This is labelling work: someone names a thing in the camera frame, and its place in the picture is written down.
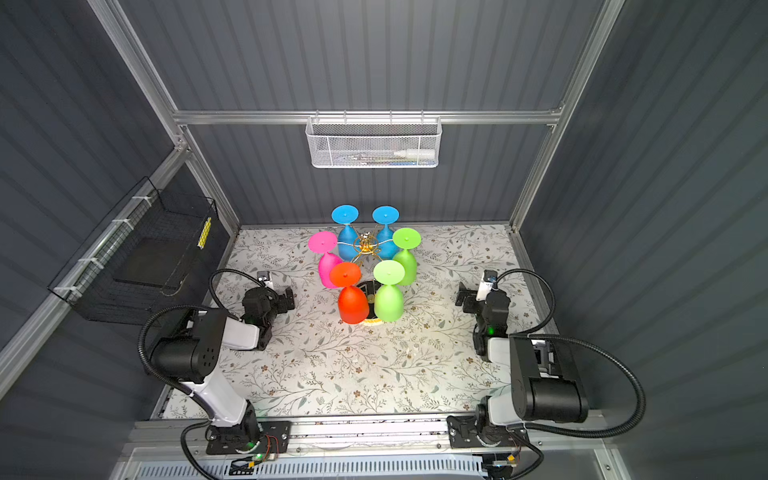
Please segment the black pad in basket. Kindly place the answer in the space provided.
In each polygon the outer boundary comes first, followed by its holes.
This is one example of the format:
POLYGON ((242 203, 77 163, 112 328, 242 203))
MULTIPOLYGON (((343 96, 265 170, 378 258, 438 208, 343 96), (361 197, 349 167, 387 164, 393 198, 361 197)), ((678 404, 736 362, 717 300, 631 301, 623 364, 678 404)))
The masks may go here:
POLYGON ((181 288, 198 253, 198 248, 185 240, 144 238, 113 279, 174 292, 181 288))

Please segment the pink wine glass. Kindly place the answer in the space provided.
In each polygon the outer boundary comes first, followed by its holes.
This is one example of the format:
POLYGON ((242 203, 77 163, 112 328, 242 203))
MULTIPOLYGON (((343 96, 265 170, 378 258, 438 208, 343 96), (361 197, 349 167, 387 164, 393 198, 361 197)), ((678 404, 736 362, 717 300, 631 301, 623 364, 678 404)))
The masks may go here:
POLYGON ((308 241, 308 248, 313 253, 320 255, 318 273, 321 283, 328 289, 337 288, 331 280, 331 271, 342 263, 342 259, 334 253, 337 244, 337 235, 330 231, 315 233, 308 241))

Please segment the green wine glass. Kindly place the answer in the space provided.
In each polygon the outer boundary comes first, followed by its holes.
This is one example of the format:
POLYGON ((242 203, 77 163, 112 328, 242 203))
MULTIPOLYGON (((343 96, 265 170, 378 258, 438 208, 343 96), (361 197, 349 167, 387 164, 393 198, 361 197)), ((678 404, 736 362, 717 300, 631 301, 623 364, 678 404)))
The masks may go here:
POLYGON ((403 293, 398 284, 404 279, 404 267, 394 260, 383 260, 373 270, 381 286, 375 294, 374 311, 383 322, 395 322, 404 313, 403 293))
POLYGON ((421 235, 413 228, 400 228, 394 233, 393 242, 399 248, 393 260, 398 262, 405 272, 399 284, 403 286, 411 285, 416 280, 418 272, 418 262, 412 250, 421 244, 421 235))

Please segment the floral table mat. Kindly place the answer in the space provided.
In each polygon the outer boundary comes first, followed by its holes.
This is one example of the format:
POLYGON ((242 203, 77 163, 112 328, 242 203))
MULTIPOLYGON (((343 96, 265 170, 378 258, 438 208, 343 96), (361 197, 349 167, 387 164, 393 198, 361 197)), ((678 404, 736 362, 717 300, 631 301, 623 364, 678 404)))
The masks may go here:
POLYGON ((505 367, 474 351, 474 317, 455 305, 460 285, 476 287, 487 269, 506 273, 508 328, 535 325, 528 279, 502 225, 425 225, 416 281, 403 290, 405 311, 392 323, 349 325, 338 294, 318 277, 312 228, 240 232, 217 293, 235 314, 260 270, 276 289, 291 288, 293 311, 277 317, 262 351, 223 348, 218 368, 262 416, 433 413, 472 410, 509 389, 505 367))

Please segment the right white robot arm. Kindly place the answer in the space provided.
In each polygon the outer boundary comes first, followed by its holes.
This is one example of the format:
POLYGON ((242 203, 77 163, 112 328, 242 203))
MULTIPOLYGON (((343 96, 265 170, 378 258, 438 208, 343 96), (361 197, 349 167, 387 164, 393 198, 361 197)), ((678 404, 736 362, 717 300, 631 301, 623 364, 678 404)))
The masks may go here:
POLYGON ((586 421, 589 404, 569 346, 509 334, 510 299, 488 282, 477 290, 460 284, 456 304, 475 316, 476 355, 501 366, 509 387, 484 397, 473 415, 447 418, 453 448, 512 446, 507 429, 523 434, 524 425, 532 421, 586 421))

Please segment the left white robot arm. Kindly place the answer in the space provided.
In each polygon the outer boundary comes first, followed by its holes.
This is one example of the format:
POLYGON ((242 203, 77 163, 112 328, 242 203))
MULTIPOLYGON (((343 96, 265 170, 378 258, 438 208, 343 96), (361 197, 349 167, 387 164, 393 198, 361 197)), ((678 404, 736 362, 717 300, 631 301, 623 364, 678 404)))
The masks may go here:
POLYGON ((266 461, 287 451, 291 423, 262 422, 253 404, 237 393, 218 367, 221 347, 263 350, 279 314, 295 308, 291 288, 277 293, 268 287, 246 291, 241 321, 224 307, 175 305, 155 313, 142 326, 137 350, 145 370, 192 399, 206 414, 201 428, 209 455, 253 455, 266 461), (146 339, 161 317, 181 312, 192 326, 160 337, 152 346, 146 339))

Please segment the white marker in basket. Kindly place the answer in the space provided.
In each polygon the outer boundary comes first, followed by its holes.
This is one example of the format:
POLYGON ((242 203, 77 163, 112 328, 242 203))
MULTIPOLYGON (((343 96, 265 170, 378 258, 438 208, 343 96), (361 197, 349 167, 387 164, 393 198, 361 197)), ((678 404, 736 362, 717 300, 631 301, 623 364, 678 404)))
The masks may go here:
POLYGON ((415 162, 433 162, 437 158, 437 153, 434 149, 406 149, 394 151, 395 158, 405 159, 415 162))

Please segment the left blue wine glass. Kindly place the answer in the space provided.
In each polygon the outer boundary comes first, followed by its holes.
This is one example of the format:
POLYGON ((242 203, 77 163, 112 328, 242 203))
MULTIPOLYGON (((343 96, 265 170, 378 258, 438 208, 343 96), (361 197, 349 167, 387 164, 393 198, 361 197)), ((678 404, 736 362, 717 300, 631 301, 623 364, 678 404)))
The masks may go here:
POLYGON ((358 219, 358 216, 358 209, 348 204, 336 207, 331 214, 332 220, 343 226, 337 236, 337 248, 340 258, 345 262, 351 262, 357 255, 353 244, 358 234, 352 227, 352 223, 358 219))

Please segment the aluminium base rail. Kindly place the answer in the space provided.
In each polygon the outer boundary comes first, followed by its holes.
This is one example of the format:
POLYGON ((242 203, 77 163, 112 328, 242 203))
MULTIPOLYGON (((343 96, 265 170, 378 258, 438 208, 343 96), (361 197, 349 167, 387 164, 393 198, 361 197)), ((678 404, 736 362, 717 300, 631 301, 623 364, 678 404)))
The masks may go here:
POLYGON ((450 425, 458 413, 289 417, 279 441, 255 454, 212 456, 203 432, 193 456, 218 479, 626 479, 608 441, 523 431, 485 446, 450 425))

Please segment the blue wine glass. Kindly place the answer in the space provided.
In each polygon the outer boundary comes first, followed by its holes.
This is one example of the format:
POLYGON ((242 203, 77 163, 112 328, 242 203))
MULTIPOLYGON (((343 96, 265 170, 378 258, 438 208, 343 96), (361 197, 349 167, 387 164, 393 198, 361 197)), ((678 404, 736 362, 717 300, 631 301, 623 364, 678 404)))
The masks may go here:
POLYGON ((392 260, 399 248, 393 241, 394 231, 391 225, 398 221, 399 211, 392 206, 379 206, 373 211, 372 218, 382 226, 376 235, 378 255, 382 260, 392 260))
POLYGON ((332 220, 343 226, 337 236, 337 248, 340 258, 345 262, 351 262, 357 255, 353 244, 358 234, 352 227, 352 223, 358 219, 358 216, 358 209, 348 204, 336 207, 331 214, 332 220))

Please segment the right blue wine glass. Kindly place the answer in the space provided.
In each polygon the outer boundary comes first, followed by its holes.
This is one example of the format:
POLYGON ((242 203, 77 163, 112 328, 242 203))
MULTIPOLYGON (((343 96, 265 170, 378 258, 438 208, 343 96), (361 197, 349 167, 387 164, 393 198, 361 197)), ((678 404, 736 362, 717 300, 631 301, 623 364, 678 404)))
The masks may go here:
POLYGON ((394 231, 391 225, 398 221, 399 211, 392 206, 379 206, 373 211, 372 218, 382 226, 376 235, 378 255, 382 260, 392 260, 399 248, 393 241, 394 231))

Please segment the red wine glass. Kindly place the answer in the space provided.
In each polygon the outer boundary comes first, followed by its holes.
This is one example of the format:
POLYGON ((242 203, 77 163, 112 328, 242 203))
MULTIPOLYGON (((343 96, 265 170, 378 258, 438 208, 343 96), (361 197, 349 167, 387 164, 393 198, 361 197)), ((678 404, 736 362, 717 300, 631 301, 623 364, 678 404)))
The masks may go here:
POLYGON ((366 294, 357 286, 362 273, 358 265, 343 262, 335 266, 330 273, 332 283, 341 289, 338 308, 344 323, 355 325, 362 323, 369 315, 369 303, 366 294))

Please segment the white mesh wall basket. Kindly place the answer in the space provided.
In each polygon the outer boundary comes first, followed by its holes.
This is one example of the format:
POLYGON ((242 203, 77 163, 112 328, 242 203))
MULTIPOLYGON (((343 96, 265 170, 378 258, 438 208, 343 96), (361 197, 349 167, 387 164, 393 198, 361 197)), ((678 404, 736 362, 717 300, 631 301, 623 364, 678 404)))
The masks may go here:
POLYGON ((427 169, 439 163, 443 125, 438 117, 407 120, 354 122, 313 117, 307 120, 305 136, 311 163, 320 169, 427 169), (394 151, 434 149, 433 162, 395 158, 394 151))

